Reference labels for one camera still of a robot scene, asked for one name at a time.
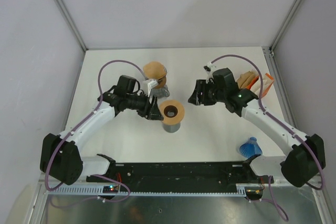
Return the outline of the glass server with handle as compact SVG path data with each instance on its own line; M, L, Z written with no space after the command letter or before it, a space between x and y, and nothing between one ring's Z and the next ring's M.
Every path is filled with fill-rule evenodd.
M161 99L169 97L170 92L167 85L164 85L162 88L152 89L151 95L157 97L158 99Z

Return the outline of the brown paper coffee filter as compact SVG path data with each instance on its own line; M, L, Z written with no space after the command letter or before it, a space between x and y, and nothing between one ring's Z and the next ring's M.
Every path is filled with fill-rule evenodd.
M166 76L166 69L163 64L151 61L143 66L143 72L148 79L162 79Z

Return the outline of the blue ribbed dripper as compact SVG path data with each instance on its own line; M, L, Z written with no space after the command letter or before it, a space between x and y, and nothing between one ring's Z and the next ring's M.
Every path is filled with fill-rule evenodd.
M250 158L254 155L262 155L262 152L263 151L258 145L255 137L250 137L247 142L239 147L239 153L245 158Z

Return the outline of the clear grey glass dripper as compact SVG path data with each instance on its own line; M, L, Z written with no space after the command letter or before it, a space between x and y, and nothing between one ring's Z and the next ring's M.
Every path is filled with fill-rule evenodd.
M158 64L155 68L154 68L154 75L155 75L155 79L158 82L162 82L162 80L166 77L167 75L167 71L166 68L162 65L162 64Z

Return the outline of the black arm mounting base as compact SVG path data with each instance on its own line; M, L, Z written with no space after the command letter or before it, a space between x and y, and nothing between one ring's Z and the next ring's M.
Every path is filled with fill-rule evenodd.
M266 175L253 172L249 158L233 162L184 162L184 163L117 163L112 162L102 178L88 176L87 182L103 183L106 178L120 177L122 183L129 185L200 185L210 184L262 184L273 182Z

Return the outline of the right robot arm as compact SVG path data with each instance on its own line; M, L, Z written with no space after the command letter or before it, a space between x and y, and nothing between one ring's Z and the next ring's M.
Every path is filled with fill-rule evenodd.
M230 113L252 123L263 131L285 155L280 163L281 173L293 186L301 187L326 166L323 139L294 128L271 115L260 105L261 99L248 89L240 89L228 68L205 66L208 76L196 80L195 89L188 99L193 105L224 103Z

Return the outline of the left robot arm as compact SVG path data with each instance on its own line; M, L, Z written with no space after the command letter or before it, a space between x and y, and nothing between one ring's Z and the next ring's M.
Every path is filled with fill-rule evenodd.
M103 181L115 178L114 160L97 154L81 157L81 149L105 124L124 110L133 110L147 120L161 121L158 99L142 90L135 91L137 79L122 75L118 83L98 97L92 111L76 126L57 135L49 133L43 140L40 170L61 183L71 185L80 177L98 175Z

